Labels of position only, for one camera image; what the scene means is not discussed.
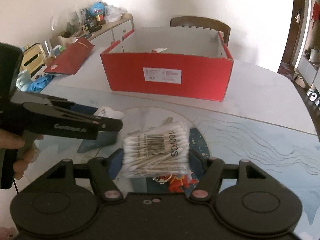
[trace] wooden chair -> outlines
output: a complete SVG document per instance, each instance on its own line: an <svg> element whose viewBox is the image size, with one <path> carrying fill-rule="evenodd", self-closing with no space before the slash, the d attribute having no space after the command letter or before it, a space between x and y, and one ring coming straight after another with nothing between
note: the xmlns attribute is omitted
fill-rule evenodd
<svg viewBox="0 0 320 240"><path fill-rule="evenodd" d="M226 43L227 45L229 42L229 36L231 31L231 28L223 22L210 19L210 18L196 17L196 16L181 16L181 17L172 18L170 21L170 26L171 27L189 26L190 28L192 26L195 26L197 28L202 27L204 29L208 28L210 30L221 31L223 32L224 43Z"/></svg>

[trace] clear plastic bag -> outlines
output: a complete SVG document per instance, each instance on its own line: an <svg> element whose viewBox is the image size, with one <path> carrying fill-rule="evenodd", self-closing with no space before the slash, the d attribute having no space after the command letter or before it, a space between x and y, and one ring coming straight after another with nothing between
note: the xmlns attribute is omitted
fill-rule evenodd
<svg viewBox="0 0 320 240"><path fill-rule="evenodd" d="M122 176L188 174L189 133L184 122L173 122L125 138Z"/></svg>
<svg viewBox="0 0 320 240"><path fill-rule="evenodd" d="M121 19L122 14L127 12L126 10L115 7L113 5L105 6L105 10L106 10L106 16L104 17L104 20L110 23L119 21Z"/></svg>

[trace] red bag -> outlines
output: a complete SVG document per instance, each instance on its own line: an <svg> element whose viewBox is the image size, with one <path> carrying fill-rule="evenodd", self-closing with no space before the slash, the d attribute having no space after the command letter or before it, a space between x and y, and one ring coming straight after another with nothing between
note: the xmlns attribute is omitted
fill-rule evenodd
<svg viewBox="0 0 320 240"><path fill-rule="evenodd" d="M80 69L82 63L90 55L94 45L85 38L70 44L63 52L59 54L44 70L48 74L74 75Z"/></svg>

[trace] red box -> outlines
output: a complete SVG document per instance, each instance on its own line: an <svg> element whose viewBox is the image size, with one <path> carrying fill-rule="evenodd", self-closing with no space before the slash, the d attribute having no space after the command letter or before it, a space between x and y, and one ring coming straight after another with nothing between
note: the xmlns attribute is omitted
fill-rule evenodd
<svg viewBox="0 0 320 240"><path fill-rule="evenodd" d="M156 48L167 48L151 53ZM141 28L101 53L111 90L222 101L233 58L220 32Z"/></svg>

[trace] box label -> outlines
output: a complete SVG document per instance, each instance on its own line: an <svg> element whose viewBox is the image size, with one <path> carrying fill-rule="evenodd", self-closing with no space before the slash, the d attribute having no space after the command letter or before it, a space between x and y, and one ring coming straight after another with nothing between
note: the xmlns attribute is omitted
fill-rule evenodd
<svg viewBox="0 0 320 240"><path fill-rule="evenodd" d="M152 82L181 84L181 72L179 69L143 68L144 80Z"/></svg>

